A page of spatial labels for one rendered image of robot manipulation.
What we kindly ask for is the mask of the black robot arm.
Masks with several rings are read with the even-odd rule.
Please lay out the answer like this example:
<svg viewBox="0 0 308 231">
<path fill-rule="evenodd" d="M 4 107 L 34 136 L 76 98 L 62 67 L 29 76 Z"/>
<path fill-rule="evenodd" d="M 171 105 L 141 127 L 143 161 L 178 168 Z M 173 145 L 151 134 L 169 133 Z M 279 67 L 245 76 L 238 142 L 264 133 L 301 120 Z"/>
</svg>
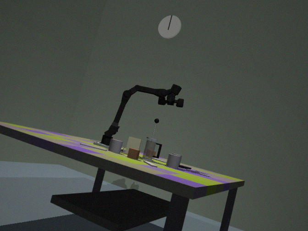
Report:
<svg viewBox="0 0 308 231">
<path fill-rule="evenodd" d="M 154 88 L 148 88 L 148 87 L 136 85 L 135 87 L 124 91 L 123 95 L 122 95 L 122 99 L 121 99 L 121 104 L 120 104 L 118 112 L 115 116 L 115 119 L 114 119 L 113 123 L 111 124 L 111 126 L 109 127 L 109 129 L 104 132 L 104 135 L 102 136 L 102 140 L 101 140 L 100 143 L 107 145 L 107 146 L 110 145 L 110 141 L 113 138 L 112 135 L 114 135 L 114 134 L 116 134 L 116 132 L 118 132 L 118 129 L 119 129 L 118 123 L 119 123 L 121 115 L 124 111 L 124 108 L 126 106 L 126 103 L 128 102 L 131 95 L 133 95 L 137 91 L 149 93 L 149 94 L 154 94 L 154 95 L 156 95 L 160 98 L 164 98 L 165 96 L 167 96 L 166 103 L 170 105 L 171 103 L 174 103 L 175 96 L 179 94 L 181 89 L 182 88 L 180 86 L 175 85 L 175 84 L 173 84 L 171 89 L 168 89 L 168 90 L 166 90 L 166 89 L 154 89 Z"/>
</svg>

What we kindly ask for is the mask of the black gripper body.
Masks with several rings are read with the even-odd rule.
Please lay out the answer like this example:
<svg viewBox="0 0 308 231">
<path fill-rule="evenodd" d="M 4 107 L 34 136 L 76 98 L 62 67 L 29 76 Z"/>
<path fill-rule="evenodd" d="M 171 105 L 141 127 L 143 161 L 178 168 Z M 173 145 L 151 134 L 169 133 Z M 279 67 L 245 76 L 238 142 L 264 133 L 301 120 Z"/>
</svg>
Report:
<svg viewBox="0 0 308 231">
<path fill-rule="evenodd" d="M 158 104 L 163 105 L 164 103 L 166 103 L 166 100 L 164 98 L 159 97 Z M 175 100 L 174 103 L 177 103 L 178 107 L 183 107 L 184 99 Z M 170 105 L 174 105 L 174 103 L 171 103 Z M 169 105 L 169 104 L 167 104 L 167 105 Z"/>
</svg>

